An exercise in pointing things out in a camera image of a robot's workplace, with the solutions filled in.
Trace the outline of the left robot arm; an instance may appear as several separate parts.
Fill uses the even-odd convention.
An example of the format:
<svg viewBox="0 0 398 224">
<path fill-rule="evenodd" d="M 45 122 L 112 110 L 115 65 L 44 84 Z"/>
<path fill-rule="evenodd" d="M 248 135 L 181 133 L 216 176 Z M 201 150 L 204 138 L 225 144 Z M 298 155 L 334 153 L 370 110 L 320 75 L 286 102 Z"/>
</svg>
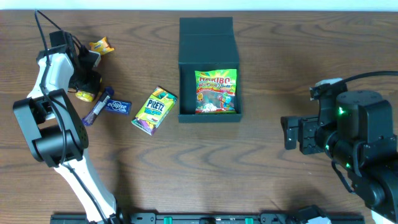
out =
<svg viewBox="0 0 398 224">
<path fill-rule="evenodd" d="M 86 223 L 122 223 L 117 200 L 90 161 L 85 125 L 67 95 L 69 89 L 98 94 L 101 75 L 94 67 L 101 56 L 64 30 L 50 33 L 44 47 L 37 56 L 34 88 L 12 107 L 25 141 L 35 160 L 70 185 L 85 209 Z"/>
</svg>

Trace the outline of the yellow green Pretz box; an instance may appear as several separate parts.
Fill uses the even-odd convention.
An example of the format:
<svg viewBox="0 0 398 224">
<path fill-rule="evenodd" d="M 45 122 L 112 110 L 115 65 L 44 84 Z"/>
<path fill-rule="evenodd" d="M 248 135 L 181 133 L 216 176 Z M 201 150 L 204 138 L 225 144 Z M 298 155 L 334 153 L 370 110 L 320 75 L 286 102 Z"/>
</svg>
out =
<svg viewBox="0 0 398 224">
<path fill-rule="evenodd" d="M 157 86 L 131 123 L 152 136 L 177 100 L 174 94 Z"/>
</svg>

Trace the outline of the yellow Mentos gum bottle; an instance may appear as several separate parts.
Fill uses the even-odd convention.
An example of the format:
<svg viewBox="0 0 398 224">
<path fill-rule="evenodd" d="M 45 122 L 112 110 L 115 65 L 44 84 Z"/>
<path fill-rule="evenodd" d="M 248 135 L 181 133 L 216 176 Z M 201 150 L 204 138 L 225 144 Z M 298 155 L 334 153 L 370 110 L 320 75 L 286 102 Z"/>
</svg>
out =
<svg viewBox="0 0 398 224">
<path fill-rule="evenodd" d="M 93 94 L 93 93 L 88 93 L 88 92 L 82 91 L 82 90 L 78 90 L 78 91 L 75 93 L 75 96 L 76 96 L 79 100 L 85 101 L 85 102 L 92 102 L 92 101 L 96 98 L 96 95 L 95 95 L 95 94 Z"/>
</svg>

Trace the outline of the green Haribo gummy bag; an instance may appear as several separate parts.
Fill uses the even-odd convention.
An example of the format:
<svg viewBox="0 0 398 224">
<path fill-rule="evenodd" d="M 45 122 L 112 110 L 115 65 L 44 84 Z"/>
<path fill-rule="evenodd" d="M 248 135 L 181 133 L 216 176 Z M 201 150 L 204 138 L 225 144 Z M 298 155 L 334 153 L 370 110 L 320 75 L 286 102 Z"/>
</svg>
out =
<svg viewBox="0 0 398 224">
<path fill-rule="evenodd" d="M 237 74 L 236 69 L 195 71 L 195 113 L 236 113 Z"/>
</svg>

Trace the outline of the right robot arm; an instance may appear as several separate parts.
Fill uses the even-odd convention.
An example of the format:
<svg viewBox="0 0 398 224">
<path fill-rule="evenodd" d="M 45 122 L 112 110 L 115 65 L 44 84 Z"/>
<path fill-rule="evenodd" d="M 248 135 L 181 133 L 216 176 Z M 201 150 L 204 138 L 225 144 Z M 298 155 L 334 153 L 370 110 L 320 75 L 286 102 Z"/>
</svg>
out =
<svg viewBox="0 0 398 224">
<path fill-rule="evenodd" d="M 383 223 L 397 223 L 397 135 L 392 106 L 375 91 L 332 91 L 319 113 L 283 116 L 284 147 L 324 152 L 346 190 Z"/>
</svg>

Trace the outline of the black gift box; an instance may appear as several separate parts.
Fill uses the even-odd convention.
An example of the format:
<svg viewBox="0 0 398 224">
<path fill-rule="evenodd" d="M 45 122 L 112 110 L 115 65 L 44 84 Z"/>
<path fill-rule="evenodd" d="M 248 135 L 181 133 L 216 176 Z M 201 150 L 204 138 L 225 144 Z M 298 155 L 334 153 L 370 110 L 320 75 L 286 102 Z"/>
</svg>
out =
<svg viewBox="0 0 398 224">
<path fill-rule="evenodd" d="M 181 17 L 178 51 L 180 123 L 237 123 L 243 117 L 240 74 L 237 74 L 235 113 L 196 114 L 195 72 L 239 70 L 239 53 L 232 17 Z"/>
</svg>

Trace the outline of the small orange candy packet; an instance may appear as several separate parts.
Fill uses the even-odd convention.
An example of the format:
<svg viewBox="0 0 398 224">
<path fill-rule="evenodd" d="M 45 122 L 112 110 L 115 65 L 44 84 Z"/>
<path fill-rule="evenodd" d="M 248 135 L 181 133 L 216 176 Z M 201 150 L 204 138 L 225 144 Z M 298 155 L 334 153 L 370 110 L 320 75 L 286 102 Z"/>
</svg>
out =
<svg viewBox="0 0 398 224">
<path fill-rule="evenodd" d="M 105 55 L 114 50 L 114 48 L 110 46 L 107 37 L 103 37 L 101 40 L 97 42 L 90 42 L 89 46 L 91 47 L 92 51 L 98 52 L 101 55 Z"/>
</svg>

